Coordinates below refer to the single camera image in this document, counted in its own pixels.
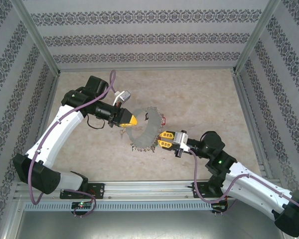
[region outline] gear-shaped object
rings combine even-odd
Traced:
[[[144,132],[140,136],[134,138],[132,135],[132,127],[128,127],[126,128],[126,133],[132,141],[132,150],[152,150],[154,152],[155,147],[157,146],[158,137],[162,132],[163,125],[165,124],[165,118],[160,112],[158,112],[156,107],[137,109],[133,112],[133,115],[137,117],[143,112],[146,112],[148,117],[148,124]]]

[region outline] metal frame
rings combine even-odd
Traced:
[[[261,34],[265,30],[269,19],[273,15],[273,13],[276,10],[279,3],[280,3],[280,0],[269,0],[269,2],[267,3],[267,6],[265,7],[263,13],[261,14],[255,29],[253,30],[252,34],[250,35],[250,37],[246,43],[246,46],[244,47],[242,53],[240,54],[240,56],[238,58],[237,64],[235,66],[236,73],[241,72],[241,70],[243,69],[245,62],[247,61],[252,50],[254,49],[254,46],[256,45]]]
[[[41,36],[38,28],[36,27],[30,13],[27,11],[23,0],[11,0],[12,5],[14,6],[16,12],[20,16],[23,24],[28,30],[29,34],[32,36],[34,43],[37,45],[40,53],[42,54],[45,62],[48,64],[50,70],[53,72],[53,75],[59,73],[59,68],[56,65],[55,60],[48,47],[46,46],[43,37]]]
[[[246,95],[246,92],[242,85],[242,81],[240,79],[239,74],[235,74],[232,72],[232,76],[233,76],[234,84],[236,87],[238,99],[239,99],[239,102],[240,102],[240,105],[241,105],[241,108],[242,108],[242,111],[243,111],[243,114],[245,117],[245,121],[246,121],[246,125],[247,125],[248,131],[249,131],[251,142],[253,144],[254,151],[256,153],[256,157],[258,159],[258,164],[259,164],[260,170],[264,169],[264,171],[266,173],[266,175],[262,175],[262,176],[264,176],[265,178],[268,178],[268,179],[273,179],[261,139],[258,135],[256,123],[255,123],[250,105],[248,103],[247,95]]]
[[[280,186],[280,180],[269,180]],[[97,211],[188,211],[188,210],[212,210],[210,204],[203,203],[199,198],[193,197],[191,186],[193,181],[120,181],[120,182],[92,182],[104,183],[104,199],[98,199],[99,208]],[[71,202],[81,200],[62,200],[59,198],[60,190],[56,190],[49,195],[42,197],[43,205],[31,207],[28,185],[19,182],[13,197],[12,205],[5,223],[1,239],[14,239],[25,211],[69,211]],[[33,191],[34,196],[38,197],[40,192]],[[68,205],[63,209],[55,205]],[[119,208],[119,205],[129,205],[126,208]],[[150,208],[146,205],[163,205],[161,208]]]
[[[171,66],[171,67],[115,67],[117,71],[169,71],[169,70],[223,70],[231,69],[229,66]],[[63,68],[61,72],[91,72],[91,71],[111,71],[113,67],[103,68]]]

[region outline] white connector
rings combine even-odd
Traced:
[[[117,102],[121,102],[122,104],[124,104],[126,101],[128,101],[128,99],[131,97],[131,93],[128,91],[116,91],[115,92],[115,100],[113,102],[113,106],[117,103]]]

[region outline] beige floor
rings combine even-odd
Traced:
[[[64,94],[85,86],[90,75],[106,81],[109,78],[109,72],[61,73],[50,122]],[[166,117],[164,130],[183,129],[197,140],[208,130],[218,132],[226,144],[225,151],[260,174],[229,70],[118,71],[115,89],[131,92],[131,98],[123,106],[131,112],[157,107]],[[113,99],[110,91],[103,101],[112,103]],[[90,121],[100,125],[100,120],[93,117]],[[107,125],[102,130],[93,130],[84,119],[61,148],[53,168],[76,171],[97,181],[193,179],[191,155],[176,158],[159,147],[155,153],[132,152],[128,135],[121,139],[119,131],[118,127]],[[199,160],[199,179],[210,177],[204,167],[206,162]]]

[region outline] black cable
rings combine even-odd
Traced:
[[[93,128],[93,129],[103,129],[104,128],[104,125],[105,125],[105,120],[104,119],[102,119],[103,120],[103,126],[101,127],[101,128],[95,128],[95,127],[93,127],[93,126],[91,126],[90,124],[89,124],[89,114],[87,114],[86,115],[87,117],[88,117],[88,121],[87,121],[87,123],[88,123],[88,126],[89,127],[91,127],[91,128]]]

